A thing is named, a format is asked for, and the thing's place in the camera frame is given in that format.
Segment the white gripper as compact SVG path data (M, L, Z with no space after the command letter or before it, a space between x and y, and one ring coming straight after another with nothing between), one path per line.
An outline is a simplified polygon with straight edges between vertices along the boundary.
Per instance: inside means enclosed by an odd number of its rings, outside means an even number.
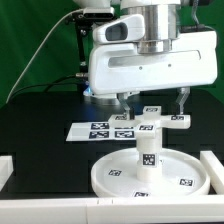
M134 109L126 92L178 88L177 113L184 113L189 86L213 83L217 78L217 34L183 33L163 53L140 54L133 43L99 45L90 54L89 84L98 95L117 94L127 120Z

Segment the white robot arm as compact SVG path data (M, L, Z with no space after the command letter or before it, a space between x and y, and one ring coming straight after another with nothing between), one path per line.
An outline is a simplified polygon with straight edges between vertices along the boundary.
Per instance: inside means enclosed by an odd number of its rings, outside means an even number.
M180 29L179 9L196 8L205 0L73 0L86 20L97 21L89 58L91 92L117 97L126 104L131 94L178 88L182 105L191 86L217 78L217 34L197 24Z

